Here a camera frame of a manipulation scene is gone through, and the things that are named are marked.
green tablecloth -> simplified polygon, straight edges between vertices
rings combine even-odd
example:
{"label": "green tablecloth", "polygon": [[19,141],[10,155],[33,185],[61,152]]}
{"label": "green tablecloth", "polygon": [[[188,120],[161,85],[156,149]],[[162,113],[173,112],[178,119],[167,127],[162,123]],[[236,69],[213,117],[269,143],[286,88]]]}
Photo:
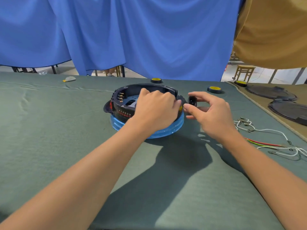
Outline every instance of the green tablecloth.
{"label": "green tablecloth", "polygon": [[[140,78],[0,73],[0,217],[5,218],[115,130],[103,105],[115,89]],[[234,119],[283,131],[293,144],[307,144],[235,87],[221,82],[165,80],[187,98],[190,91],[219,86]],[[242,133],[286,144],[277,134]],[[307,180],[307,162],[268,154]],[[128,163],[92,223],[104,229],[283,229],[234,158],[185,120],[173,135],[144,142]]]}

forearm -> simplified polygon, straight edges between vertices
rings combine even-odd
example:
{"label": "forearm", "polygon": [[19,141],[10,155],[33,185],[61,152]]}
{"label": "forearm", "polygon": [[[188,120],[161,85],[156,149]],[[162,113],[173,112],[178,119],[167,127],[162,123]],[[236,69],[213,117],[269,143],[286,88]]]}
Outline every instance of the forearm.
{"label": "forearm", "polygon": [[150,135],[133,119],[8,217],[0,229],[85,230],[128,161]]}
{"label": "forearm", "polygon": [[247,143],[232,134],[223,146],[231,152],[287,230],[307,226],[307,184]]}

blue fabric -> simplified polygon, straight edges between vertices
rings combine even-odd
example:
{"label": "blue fabric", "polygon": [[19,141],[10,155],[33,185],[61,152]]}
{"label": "blue fabric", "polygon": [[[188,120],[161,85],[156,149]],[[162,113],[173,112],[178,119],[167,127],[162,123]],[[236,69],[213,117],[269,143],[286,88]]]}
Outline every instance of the blue fabric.
{"label": "blue fabric", "polygon": [[6,9],[0,11],[0,64],[41,67],[71,58],[80,75],[123,64],[148,78],[220,81],[240,4],[6,0],[0,7]]}

blue ring base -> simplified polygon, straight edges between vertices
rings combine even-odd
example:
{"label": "blue ring base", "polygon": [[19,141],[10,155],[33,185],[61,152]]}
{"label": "blue ring base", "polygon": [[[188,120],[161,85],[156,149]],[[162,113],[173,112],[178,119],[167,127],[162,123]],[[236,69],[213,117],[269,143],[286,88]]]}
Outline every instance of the blue ring base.
{"label": "blue ring base", "polygon": [[[185,119],[185,115],[182,112],[179,119],[177,119],[175,122],[173,122],[169,127],[164,128],[164,129],[159,130],[159,131],[156,131],[154,134],[152,134],[147,139],[161,138],[161,137],[168,136],[168,135],[175,133],[176,131],[178,131],[182,127],[184,119]],[[116,119],[114,117],[114,115],[111,115],[110,122],[111,122],[112,127],[117,131],[125,125],[123,122]]]}

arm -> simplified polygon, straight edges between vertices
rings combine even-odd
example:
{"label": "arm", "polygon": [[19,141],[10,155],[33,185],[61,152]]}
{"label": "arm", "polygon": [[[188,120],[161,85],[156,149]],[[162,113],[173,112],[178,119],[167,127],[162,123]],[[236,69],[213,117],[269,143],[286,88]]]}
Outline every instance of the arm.
{"label": "arm", "polygon": [[0,230],[87,229],[134,152],[176,119],[179,106],[170,93],[142,89],[135,115],[122,129],[9,216]]}
{"label": "arm", "polygon": [[287,230],[307,226],[307,183],[251,146],[236,131],[229,104],[206,92],[192,92],[210,108],[184,105],[189,119],[197,119],[203,130],[220,142],[243,167],[267,204]]}

